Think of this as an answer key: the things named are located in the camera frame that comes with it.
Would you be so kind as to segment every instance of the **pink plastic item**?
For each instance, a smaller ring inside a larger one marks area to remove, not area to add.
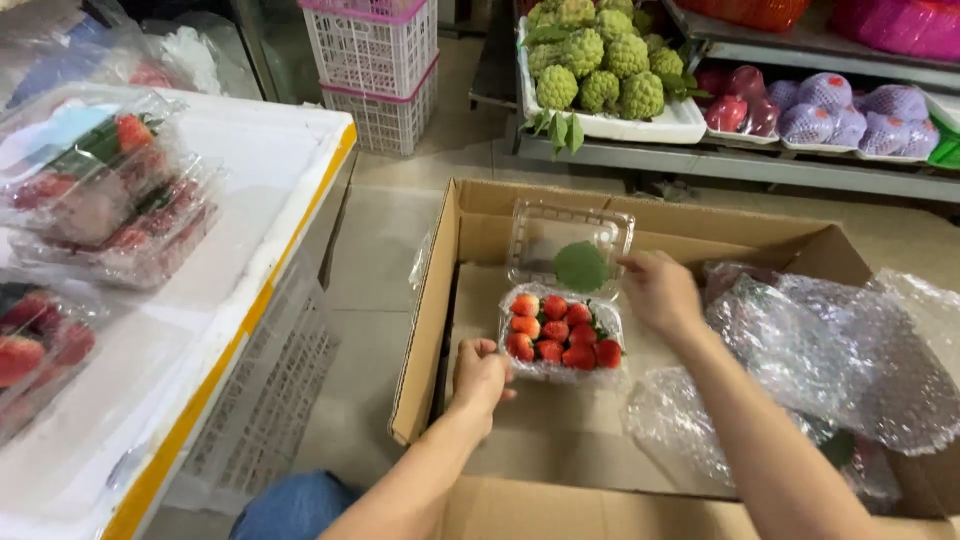
[[[882,51],[960,59],[960,5],[955,2],[836,0],[830,26]]]
[[[388,24],[404,24],[426,0],[298,0],[301,8]]]

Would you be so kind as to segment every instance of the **tile floor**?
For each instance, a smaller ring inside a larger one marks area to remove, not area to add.
[[[502,154],[504,111],[468,106],[482,44],[441,39],[440,103],[412,158],[364,152],[357,158],[328,288],[344,343],[314,407],[297,470],[326,467],[369,485],[399,457],[387,421],[410,327],[407,278],[450,177],[624,192],[616,170]],[[787,187],[769,194],[758,184],[685,180],[697,186],[696,204],[841,222],[874,267],[891,266],[960,290],[960,252],[944,249],[960,245],[960,229],[932,213],[862,204],[857,201],[890,201],[858,194]],[[219,516],[163,509],[145,538],[216,540],[226,537],[228,525]]]

